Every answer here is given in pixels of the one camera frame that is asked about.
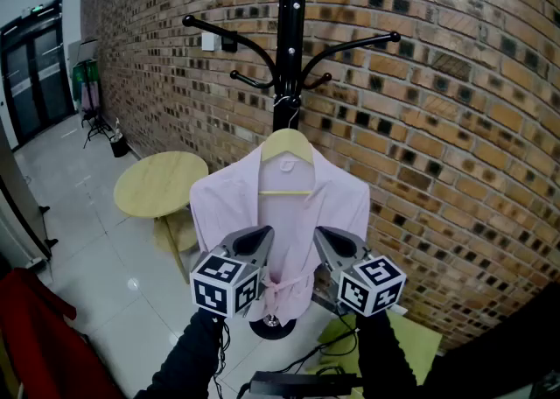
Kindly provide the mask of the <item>person's right forearm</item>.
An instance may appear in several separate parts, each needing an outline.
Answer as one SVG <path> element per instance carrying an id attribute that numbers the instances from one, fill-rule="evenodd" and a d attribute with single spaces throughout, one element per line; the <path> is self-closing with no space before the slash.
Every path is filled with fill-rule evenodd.
<path id="1" fill-rule="evenodd" d="M 363 399 L 414 399 L 417 379 L 385 311 L 356 316 Z"/>

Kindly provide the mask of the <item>pink robe garment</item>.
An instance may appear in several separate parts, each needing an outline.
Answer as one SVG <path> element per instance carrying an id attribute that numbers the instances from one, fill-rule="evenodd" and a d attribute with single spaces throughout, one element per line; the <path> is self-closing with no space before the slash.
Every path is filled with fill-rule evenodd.
<path id="1" fill-rule="evenodd" d="M 286 325 L 299 319 L 312 301 L 314 272 L 320 264 L 315 228 L 339 228 L 366 238 L 370 188 L 317 150 L 307 162 L 288 151 L 264 160 L 256 148 L 194 183 L 190 207 L 203 251 L 243 228 L 274 229 L 265 292 L 251 305 L 248 318 L 272 315 Z"/>

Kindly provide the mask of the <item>light wooden clothes hanger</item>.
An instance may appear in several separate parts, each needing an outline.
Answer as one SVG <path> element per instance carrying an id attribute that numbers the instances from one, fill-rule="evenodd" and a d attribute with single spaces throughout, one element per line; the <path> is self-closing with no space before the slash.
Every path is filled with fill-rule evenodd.
<path id="1" fill-rule="evenodd" d="M 300 98 L 297 96 L 284 95 L 278 98 L 273 106 L 287 103 L 290 108 L 295 105 L 295 112 L 288 120 L 288 127 L 274 131 L 262 144 L 261 161 L 266 162 L 282 153 L 289 152 L 309 165 L 314 165 L 312 146 L 303 133 L 291 128 L 291 121 L 298 115 Z"/>

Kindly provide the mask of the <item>flat black box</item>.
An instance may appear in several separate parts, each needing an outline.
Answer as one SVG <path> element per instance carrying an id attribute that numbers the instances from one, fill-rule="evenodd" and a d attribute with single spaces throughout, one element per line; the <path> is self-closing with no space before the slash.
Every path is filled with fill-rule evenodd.
<path id="1" fill-rule="evenodd" d="M 252 395 L 277 396 L 283 399 L 346 396 L 362 386 L 356 374 L 281 374 L 257 371 L 249 383 Z"/>

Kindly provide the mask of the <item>round light wooden table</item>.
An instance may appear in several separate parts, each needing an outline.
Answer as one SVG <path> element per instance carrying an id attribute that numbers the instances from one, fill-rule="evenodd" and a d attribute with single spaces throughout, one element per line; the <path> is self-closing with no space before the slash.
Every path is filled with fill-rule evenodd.
<path id="1" fill-rule="evenodd" d="M 115 184 L 115 205 L 130 217 L 154 220 L 156 241 L 171 252 L 186 282 L 190 277 L 180 253 L 197 244 L 189 209 L 190 190 L 208 173 L 201 157 L 186 151 L 166 151 L 137 161 Z"/>

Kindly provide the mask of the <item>black metal coat rack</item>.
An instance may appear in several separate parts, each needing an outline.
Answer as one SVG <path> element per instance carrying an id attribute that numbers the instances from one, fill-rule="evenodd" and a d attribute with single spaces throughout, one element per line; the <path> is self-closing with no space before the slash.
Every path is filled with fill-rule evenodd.
<path id="1" fill-rule="evenodd" d="M 274 102 L 284 95 L 297 96 L 300 98 L 300 101 L 298 102 L 299 112 L 291 121 L 290 125 L 292 129 L 298 130 L 301 94 L 304 90 L 313 89 L 313 84 L 310 83 L 307 78 L 309 73 L 319 62 L 334 55 L 335 53 L 342 53 L 358 47 L 396 42 L 400 39 L 400 35 L 399 33 L 392 31 L 375 37 L 363 38 L 340 45 L 334 45 L 326 48 L 309 62 L 303 62 L 305 0 L 278 0 L 278 3 L 277 46 L 275 56 L 270 56 L 256 42 L 238 33 L 237 39 L 238 44 L 244 45 L 256 52 L 270 70 L 271 79 L 268 82 L 268 87 L 274 90 Z M 185 17 L 183 23 L 187 27 L 196 27 L 205 32 L 212 32 L 218 36 L 227 35 L 230 32 L 233 32 L 199 20 L 193 16 Z M 287 103 L 281 103 L 276 107 L 273 106 L 272 133 L 276 130 L 287 128 L 288 120 L 292 117 L 294 112 L 295 105 L 292 105 L 290 108 Z M 259 293 L 257 299 L 259 299 L 263 293 Z M 250 323 L 253 332 L 266 340 L 280 340 L 286 337 L 294 329 L 296 321 L 296 319 L 292 319 L 286 325 L 281 325 L 279 320 L 272 315 L 266 315 L 258 320 L 249 320 L 248 317 L 248 322 Z"/>

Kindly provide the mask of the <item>black tripod stand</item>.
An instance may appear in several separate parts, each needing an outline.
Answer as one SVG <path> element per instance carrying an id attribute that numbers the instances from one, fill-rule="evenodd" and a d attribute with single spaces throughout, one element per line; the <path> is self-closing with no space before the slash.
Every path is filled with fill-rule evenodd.
<path id="1" fill-rule="evenodd" d="M 77 53 L 75 62 L 72 65 L 72 68 L 75 64 L 82 62 L 84 60 L 96 60 L 97 61 L 97 47 L 98 41 L 96 39 L 89 39 L 86 41 L 81 41 L 77 46 Z M 99 97 L 100 97 L 100 107 L 96 111 L 85 111 L 82 109 L 81 106 L 81 86 L 77 90 L 73 89 L 73 82 L 72 82 L 72 75 L 71 75 L 71 86 L 72 86 L 72 96 L 73 101 L 77 105 L 78 112 L 80 113 L 80 126 L 83 127 L 85 123 L 90 126 L 90 130 L 87 133 L 86 141 L 83 145 L 83 148 L 86 148 L 87 144 L 91 141 L 92 137 L 97 135 L 103 135 L 106 138 L 109 138 L 109 132 L 111 131 L 110 126 L 105 122 L 102 117 L 102 89 L 101 89 L 101 82 L 100 82 L 100 75 L 98 88 L 99 88 Z"/>

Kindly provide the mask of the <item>pink hanging cloth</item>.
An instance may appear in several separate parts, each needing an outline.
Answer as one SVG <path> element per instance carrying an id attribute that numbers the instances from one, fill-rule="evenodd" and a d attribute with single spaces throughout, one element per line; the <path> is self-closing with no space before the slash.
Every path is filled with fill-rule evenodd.
<path id="1" fill-rule="evenodd" d="M 99 88 L 97 82 L 81 86 L 81 106 L 85 111 L 96 111 L 100 107 Z"/>

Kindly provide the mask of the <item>red cloth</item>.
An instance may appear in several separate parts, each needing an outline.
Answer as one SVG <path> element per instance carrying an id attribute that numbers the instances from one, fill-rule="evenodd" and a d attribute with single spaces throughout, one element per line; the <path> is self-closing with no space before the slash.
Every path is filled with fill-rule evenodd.
<path id="1" fill-rule="evenodd" d="M 75 307 L 28 269 L 0 280 L 0 333 L 28 399 L 125 399 L 95 350 L 74 330 Z"/>

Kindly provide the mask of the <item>person's left forearm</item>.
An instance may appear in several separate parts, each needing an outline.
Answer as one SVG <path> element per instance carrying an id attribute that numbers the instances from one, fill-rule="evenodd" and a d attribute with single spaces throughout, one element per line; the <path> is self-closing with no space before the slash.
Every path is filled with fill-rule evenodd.
<path id="1" fill-rule="evenodd" d="M 133 399 L 208 399 L 210 382 L 226 348 L 224 327 L 222 316 L 198 309 L 151 384 Z"/>

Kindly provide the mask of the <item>green hanging cloth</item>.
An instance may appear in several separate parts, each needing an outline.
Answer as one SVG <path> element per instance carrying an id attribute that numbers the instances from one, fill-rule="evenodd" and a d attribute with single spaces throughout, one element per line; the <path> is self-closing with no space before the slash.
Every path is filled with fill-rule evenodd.
<path id="1" fill-rule="evenodd" d="M 99 81 L 97 61 L 88 59 L 75 64 L 72 68 L 73 89 L 77 90 L 81 84 Z"/>

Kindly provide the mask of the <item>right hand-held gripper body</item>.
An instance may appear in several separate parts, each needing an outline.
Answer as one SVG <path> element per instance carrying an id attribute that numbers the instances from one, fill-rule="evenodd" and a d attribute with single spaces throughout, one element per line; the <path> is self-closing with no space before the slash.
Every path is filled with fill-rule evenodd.
<path id="1" fill-rule="evenodd" d="M 385 255 L 337 260 L 330 270 L 327 294 L 336 305 L 370 317 L 395 305 L 406 274 Z"/>

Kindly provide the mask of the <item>black glass double door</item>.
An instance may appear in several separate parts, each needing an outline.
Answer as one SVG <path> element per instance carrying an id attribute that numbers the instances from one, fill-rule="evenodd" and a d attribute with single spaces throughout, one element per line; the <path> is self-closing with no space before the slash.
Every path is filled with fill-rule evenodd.
<path id="1" fill-rule="evenodd" d="M 75 114 L 63 41 L 63 1 L 0 27 L 0 116 L 13 150 Z"/>

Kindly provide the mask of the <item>yellow-green board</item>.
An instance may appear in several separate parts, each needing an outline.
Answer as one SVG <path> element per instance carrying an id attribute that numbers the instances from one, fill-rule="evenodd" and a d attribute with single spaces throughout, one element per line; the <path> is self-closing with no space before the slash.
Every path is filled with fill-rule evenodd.
<path id="1" fill-rule="evenodd" d="M 416 377 L 416 383 L 422 385 L 436 358 L 442 335 L 405 318 L 392 309 L 387 310 L 387 315 L 405 359 Z M 353 314 L 344 317 L 344 320 L 345 324 L 339 318 L 332 319 L 318 337 L 318 343 L 327 343 L 348 332 L 349 327 L 354 328 L 355 316 Z M 325 350 L 325 353 L 318 356 L 316 362 L 310 363 L 304 369 L 304 373 L 316 374 L 322 368 L 329 368 L 325 371 L 329 375 L 336 374 L 339 369 L 347 374 L 361 375 L 358 367 L 358 348 L 356 347 L 350 352 L 353 347 L 354 338 L 352 336 L 333 343 Z"/>

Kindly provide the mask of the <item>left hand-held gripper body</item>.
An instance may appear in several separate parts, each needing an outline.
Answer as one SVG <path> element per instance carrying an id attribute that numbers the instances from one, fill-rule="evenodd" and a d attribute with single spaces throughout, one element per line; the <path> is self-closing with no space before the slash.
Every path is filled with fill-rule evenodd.
<path id="1" fill-rule="evenodd" d="M 191 273 L 192 301 L 215 315 L 232 318 L 257 299 L 263 252 L 221 244 L 196 262 Z"/>

